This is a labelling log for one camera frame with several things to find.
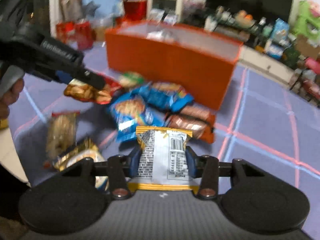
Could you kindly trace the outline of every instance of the blue chip bag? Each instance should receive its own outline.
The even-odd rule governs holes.
[[[165,82],[150,82],[132,91],[159,110],[178,112],[194,98],[180,85]]]
[[[119,130],[118,142],[136,139],[137,126],[162,127],[164,124],[164,121],[159,120],[147,108],[141,96],[132,93],[120,96],[108,106],[107,111],[117,122]]]

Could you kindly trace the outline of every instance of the snack bag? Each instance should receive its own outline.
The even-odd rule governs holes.
[[[143,152],[138,175],[128,182],[131,191],[194,190],[199,184],[189,176],[186,144],[192,131],[139,126],[137,140]]]
[[[282,40],[286,40],[289,33],[289,24],[284,22],[281,19],[276,20],[276,24],[273,27],[273,32],[271,34],[271,39],[276,42],[280,42]]]
[[[105,161],[105,158],[99,153],[98,146],[89,137],[69,147],[63,154],[52,160],[51,163],[55,169],[63,171],[86,157],[92,158],[94,162]],[[49,168],[50,166],[49,161],[44,163],[44,168]],[[108,177],[96,177],[95,186],[97,189],[105,190],[108,187]]]
[[[178,112],[194,100],[181,85],[174,83],[150,82],[133,90],[132,93],[139,94],[148,104],[163,111]]]
[[[83,140],[74,143],[64,153],[60,154],[54,160],[52,160],[53,167],[59,171],[63,171],[66,168],[70,158],[72,158],[73,156],[77,156],[80,152],[84,152],[87,150],[99,150],[98,146],[89,137],[86,137]]]
[[[143,77],[136,72],[126,72],[120,76],[119,83],[126,89],[134,88],[144,83]]]
[[[207,143],[214,142],[215,115],[198,106],[186,106],[179,113],[166,115],[165,125],[170,128],[192,130],[193,137]]]
[[[66,97],[72,97],[82,102],[94,102],[99,105],[109,104],[116,92],[121,90],[122,86],[109,77],[104,77],[106,85],[103,90],[97,90],[94,87],[85,84],[77,79],[73,79],[64,90]]]
[[[76,116],[79,112],[52,113],[46,151],[53,160],[76,141]]]
[[[135,139],[136,127],[139,125],[163,125],[163,122],[146,107],[139,95],[127,93],[120,96],[108,107],[108,111],[118,125],[117,141],[119,142]]]

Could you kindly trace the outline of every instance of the orange box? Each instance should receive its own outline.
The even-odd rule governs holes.
[[[175,42],[146,39],[164,30]],[[240,41],[188,25],[132,22],[106,30],[109,67],[150,81],[181,84],[197,103],[219,110],[240,54]]]

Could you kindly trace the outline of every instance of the hand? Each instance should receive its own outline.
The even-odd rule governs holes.
[[[19,79],[10,91],[6,92],[3,97],[0,98],[0,119],[6,119],[9,116],[9,105],[12,105],[18,100],[23,87],[24,81],[23,79]]]

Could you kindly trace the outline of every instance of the blue stripe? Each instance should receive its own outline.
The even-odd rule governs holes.
[[[274,102],[274,101],[272,101],[272,100],[270,100],[270,99],[258,94],[257,92],[248,90],[247,93],[248,93],[249,96],[251,96],[251,97],[253,97],[253,98],[255,98],[255,99],[257,99],[257,100],[259,100],[259,101],[261,101],[263,103],[266,103],[267,105],[270,105],[270,106],[273,106],[275,108],[278,108],[281,111],[288,112],[288,110],[284,106],[282,106],[281,104],[278,104],[278,103],[276,103],[276,102]]]
[[[244,111],[244,105],[245,105],[245,98],[246,98],[246,93],[248,90],[248,86],[249,86],[249,69],[247,69],[247,75],[245,77],[245,84],[244,84],[244,88],[240,89],[240,91],[242,90],[243,94],[242,94],[242,98],[241,98],[241,105],[240,105],[240,112],[239,115],[237,116],[237,123],[236,123],[236,129],[239,126],[243,111]],[[230,155],[232,153],[232,149],[235,143],[235,136],[234,134],[231,136],[231,141],[230,144],[227,146],[227,152],[226,155],[224,157],[224,161],[226,162],[226,160],[228,160],[230,158]]]
[[[239,111],[239,115],[238,115],[238,119],[236,122],[236,127],[235,127],[235,131],[238,131],[239,126],[240,126],[240,122],[243,116],[243,112],[244,112],[244,107],[245,107],[245,102],[247,99],[247,92],[248,92],[248,86],[249,86],[249,78],[250,78],[250,70],[247,70],[247,77],[246,77],[246,81],[245,81],[245,85],[244,85],[244,90],[243,90],[243,95],[242,95],[242,101],[241,101],[241,106],[240,106],[240,111]]]
[[[215,132],[218,133],[218,134],[220,134],[220,135],[226,136],[226,137],[229,136],[229,134],[227,134],[227,133],[225,133],[224,131],[219,130],[219,129],[216,129]],[[229,161],[230,161],[230,156],[231,156],[231,154],[232,154],[232,150],[233,150],[233,147],[234,147],[234,144],[235,144],[235,143],[238,143],[238,144],[240,144],[240,145],[242,145],[242,146],[244,146],[244,147],[247,147],[247,148],[249,148],[249,149],[251,149],[251,150],[253,150],[253,151],[255,151],[255,152],[257,152],[257,153],[259,153],[259,154],[261,154],[261,155],[264,155],[264,156],[266,156],[266,157],[269,157],[269,158],[271,158],[271,159],[273,159],[273,160],[275,160],[275,161],[281,162],[281,163],[284,164],[284,165],[287,165],[287,166],[290,166],[290,167],[292,167],[292,168],[301,170],[301,171],[303,171],[303,172],[305,172],[305,173],[308,173],[310,176],[312,176],[312,177],[320,180],[320,176],[319,176],[319,175],[313,173],[312,171],[306,169],[305,167],[300,167],[300,166],[298,166],[298,165],[295,165],[295,164],[293,164],[293,163],[290,162],[290,161],[284,160],[284,159],[282,159],[281,157],[278,157],[278,156],[276,156],[276,155],[273,155],[272,153],[267,152],[267,151],[259,148],[258,146],[255,146],[255,145],[253,145],[253,144],[251,144],[251,143],[249,143],[249,142],[246,142],[246,141],[241,140],[241,139],[236,138],[236,137],[232,137],[232,139],[231,139],[231,142],[230,142],[230,145],[229,145],[229,149],[228,149],[228,151],[227,151],[227,153],[226,153],[226,156],[225,156],[225,158],[224,158],[224,160],[223,160],[224,162],[229,162]]]
[[[224,162],[228,162],[229,161],[229,158],[230,158],[230,155],[232,154],[232,150],[233,150],[233,147],[235,145],[235,142],[236,142],[236,137],[235,136],[232,136],[231,138],[231,142],[229,144],[229,147],[228,147],[228,150],[227,150],[227,153],[226,153],[226,156],[224,157]]]
[[[41,113],[40,109],[38,108],[38,106],[36,106],[36,103],[33,101],[32,97],[30,96],[29,92],[27,91],[26,88],[23,89],[23,92],[26,94],[31,106],[33,107],[33,109],[36,111],[38,117],[40,118],[40,120],[44,123],[47,123],[47,119],[44,117],[44,115]]]
[[[237,142],[238,144],[244,146],[244,147],[247,147],[247,148],[249,148],[249,149],[251,149],[251,150],[253,150],[253,151],[257,152],[257,153],[260,153],[261,155],[264,155],[264,156],[269,157],[269,158],[271,158],[271,159],[273,159],[273,160],[275,160],[275,161],[278,161],[278,162],[280,162],[280,163],[282,163],[282,164],[284,164],[284,165],[286,165],[286,166],[290,166],[290,167],[292,167],[292,168],[294,168],[294,169],[298,169],[298,170],[304,171],[304,172],[308,173],[309,175],[311,175],[312,177],[320,180],[320,176],[317,175],[317,174],[315,174],[315,173],[313,173],[312,171],[309,171],[308,169],[306,169],[306,168],[304,168],[304,167],[295,165],[295,164],[293,164],[293,163],[290,162],[290,161],[287,161],[287,160],[282,159],[281,157],[278,157],[278,156],[276,156],[276,155],[273,155],[272,153],[267,152],[267,151],[265,151],[265,150],[263,150],[263,149],[255,146],[255,145],[253,145],[253,144],[251,144],[251,143],[248,143],[248,142],[246,142],[246,141],[243,141],[243,140],[241,140],[241,139],[239,139],[239,138],[236,138],[236,142]]]
[[[226,133],[226,132],[223,131],[223,130],[219,130],[219,129],[217,129],[217,128],[214,129],[214,132],[215,132],[216,134],[218,134],[218,135],[223,136],[223,137],[228,137],[228,136],[230,136],[230,134]]]

